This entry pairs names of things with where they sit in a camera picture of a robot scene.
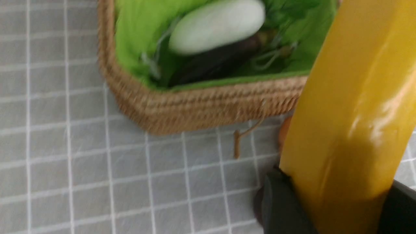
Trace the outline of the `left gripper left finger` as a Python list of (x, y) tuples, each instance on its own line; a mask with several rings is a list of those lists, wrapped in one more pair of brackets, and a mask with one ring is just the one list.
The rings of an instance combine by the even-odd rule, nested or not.
[(254, 216), (263, 234), (317, 234), (298, 199), (290, 177), (279, 166), (266, 173), (254, 196)]

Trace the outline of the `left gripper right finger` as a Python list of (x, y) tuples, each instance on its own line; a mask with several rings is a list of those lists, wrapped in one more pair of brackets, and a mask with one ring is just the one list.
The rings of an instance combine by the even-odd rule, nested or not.
[(416, 233), (416, 191), (394, 181), (383, 205), (378, 234)]

